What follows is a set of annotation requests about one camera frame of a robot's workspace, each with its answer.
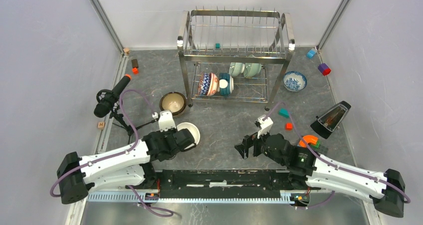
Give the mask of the stainless steel dish rack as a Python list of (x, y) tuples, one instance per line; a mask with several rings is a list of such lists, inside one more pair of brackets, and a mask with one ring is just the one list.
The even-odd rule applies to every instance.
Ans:
[[(263, 103), (269, 110), (295, 48), (289, 13), (198, 8), (184, 11), (177, 50), (188, 105), (197, 101), (236, 101)], [(234, 91), (229, 96), (197, 95), (202, 72), (227, 73), (231, 62), (260, 63), (261, 71), (252, 78), (242, 74), (235, 77)]]

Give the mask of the teal glazed bowl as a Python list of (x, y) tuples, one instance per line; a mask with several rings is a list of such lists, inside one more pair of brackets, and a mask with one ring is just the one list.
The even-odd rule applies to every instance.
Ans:
[(229, 96), (233, 92), (233, 78), (229, 73), (219, 74), (219, 93), (221, 96)]

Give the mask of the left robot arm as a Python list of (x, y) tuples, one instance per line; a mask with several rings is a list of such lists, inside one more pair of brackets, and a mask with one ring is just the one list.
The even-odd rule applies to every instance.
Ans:
[(113, 186), (141, 185), (150, 189), (157, 182), (151, 163), (189, 151), (199, 140), (198, 130), (170, 129), (151, 132), (137, 142), (103, 154), (80, 157), (77, 152), (68, 153), (56, 172), (58, 197), (66, 205)]

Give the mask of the black patterned bowl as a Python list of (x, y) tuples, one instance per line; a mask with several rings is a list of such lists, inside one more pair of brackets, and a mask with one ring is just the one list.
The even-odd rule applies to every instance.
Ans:
[(174, 117), (181, 116), (187, 108), (186, 97), (179, 92), (169, 92), (165, 94), (159, 103), (161, 111), (169, 110)]

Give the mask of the orange bowl white inside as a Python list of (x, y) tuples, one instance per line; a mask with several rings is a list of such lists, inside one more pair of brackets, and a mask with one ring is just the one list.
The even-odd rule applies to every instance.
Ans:
[(188, 131), (192, 134), (193, 138), (194, 138), (194, 143), (192, 143), (191, 145), (189, 145), (188, 147), (186, 147), (187, 149), (191, 149), (193, 147), (195, 147), (196, 145), (198, 145), (200, 138), (201, 138), (201, 134), (200, 131), (198, 129), (198, 127), (192, 123), (189, 122), (183, 122), (177, 125), (177, 130), (181, 130), (181, 129), (188, 129)]

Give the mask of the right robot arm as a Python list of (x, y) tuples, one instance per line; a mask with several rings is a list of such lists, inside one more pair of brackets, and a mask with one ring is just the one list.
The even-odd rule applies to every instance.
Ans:
[(234, 147), (243, 158), (253, 149), (253, 156), (265, 155), (289, 171), (288, 183), (294, 189), (320, 188), (343, 193), (373, 204), (385, 215), (403, 218), (405, 183), (399, 171), (375, 172), (335, 161), (294, 146), (281, 134), (245, 136)]

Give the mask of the blue white floral bowl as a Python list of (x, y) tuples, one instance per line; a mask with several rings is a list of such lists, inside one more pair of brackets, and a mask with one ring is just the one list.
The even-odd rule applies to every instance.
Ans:
[(283, 76), (283, 84), (288, 91), (299, 92), (306, 88), (307, 78), (298, 71), (289, 71)]

